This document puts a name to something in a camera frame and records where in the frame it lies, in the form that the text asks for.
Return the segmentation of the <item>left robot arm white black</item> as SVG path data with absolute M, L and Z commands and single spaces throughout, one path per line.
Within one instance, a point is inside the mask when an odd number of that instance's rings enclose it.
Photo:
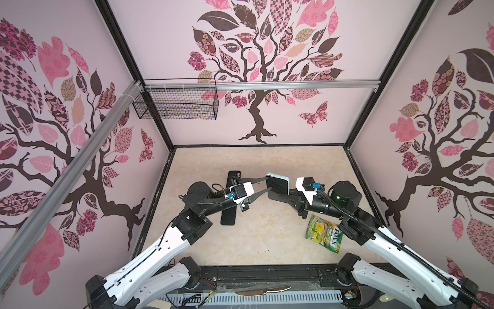
M 238 205 L 249 205 L 264 191 L 253 184 L 262 178 L 242 180 L 213 192 L 204 182 L 192 184 L 181 200 L 183 210 L 147 249 L 114 273 L 94 276 L 86 283 L 87 308 L 150 308 L 153 301 L 176 289 L 194 288 L 201 269 L 191 257 L 175 265 L 170 261 L 191 247 L 210 227 L 208 216 Z

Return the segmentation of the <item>black phone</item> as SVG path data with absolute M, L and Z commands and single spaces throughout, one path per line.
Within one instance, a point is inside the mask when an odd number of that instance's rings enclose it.
M 278 202 L 284 202 L 289 195 L 289 178 L 274 173 L 266 174 L 266 186 L 270 188 L 268 198 Z

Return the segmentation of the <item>black smartphone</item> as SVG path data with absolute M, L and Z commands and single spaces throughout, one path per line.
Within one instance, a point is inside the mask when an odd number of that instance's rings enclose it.
M 236 212 L 237 209 L 235 207 L 222 211 L 220 224 L 225 226 L 234 226 L 236 222 Z

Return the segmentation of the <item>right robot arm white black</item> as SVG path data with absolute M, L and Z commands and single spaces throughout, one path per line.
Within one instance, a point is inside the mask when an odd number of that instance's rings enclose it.
M 349 181 L 339 181 L 328 190 L 313 178 L 298 178 L 290 188 L 284 177 L 268 176 L 270 199 L 292 206 L 300 216 L 309 212 L 338 218 L 340 231 L 362 247 L 389 262 L 400 275 L 372 266 L 355 254 L 338 263 L 336 276 L 343 285 L 357 282 L 373 287 L 410 308 L 487 308 L 477 298 L 479 287 L 429 263 L 395 237 L 371 214 L 359 207 L 362 195 Z

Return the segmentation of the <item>black phone case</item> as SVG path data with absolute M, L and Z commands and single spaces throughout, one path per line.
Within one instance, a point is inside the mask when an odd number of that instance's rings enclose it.
M 231 187 L 239 185 L 241 183 L 240 171 L 229 171 L 226 181 L 226 188 L 230 190 Z

